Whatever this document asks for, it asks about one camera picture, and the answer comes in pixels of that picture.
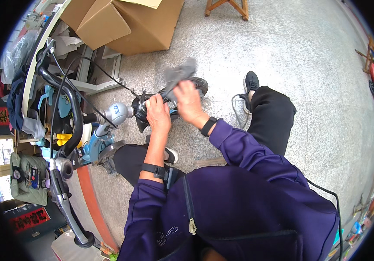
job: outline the purple jacket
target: purple jacket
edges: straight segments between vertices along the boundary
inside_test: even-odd
[[[119,260],[194,260],[197,236],[227,260],[324,260],[335,206],[251,134],[221,119],[209,140],[229,166],[194,170],[168,195],[163,184],[139,180]]]

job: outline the smart watch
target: smart watch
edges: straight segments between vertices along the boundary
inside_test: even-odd
[[[201,134],[203,134],[205,137],[208,137],[209,131],[213,125],[215,125],[217,122],[217,119],[214,117],[210,117],[209,120],[206,122],[206,124],[203,126],[203,128],[200,129]]]

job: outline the cardboard box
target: cardboard box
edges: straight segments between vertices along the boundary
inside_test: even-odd
[[[135,55],[169,48],[183,4],[184,0],[72,0],[61,19],[93,50],[106,45]]]

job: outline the zipper pull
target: zipper pull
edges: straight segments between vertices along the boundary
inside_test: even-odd
[[[196,230],[197,230],[197,227],[196,227],[196,225],[194,224],[194,219],[193,219],[193,218],[190,218],[190,223],[189,223],[189,229],[188,229],[188,231],[189,231],[191,234],[195,235],[195,234],[197,234],[197,233],[196,233]]]

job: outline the black pants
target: black pants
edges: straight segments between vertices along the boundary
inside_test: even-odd
[[[290,99],[268,86],[257,89],[251,100],[252,120],[248,132],[274,154],[284,155],[296,109]],[[148,144],[127,144],[114,154],[116,171],[133,186],[138,183]],[[180,172],[178,178],[185,175]]]

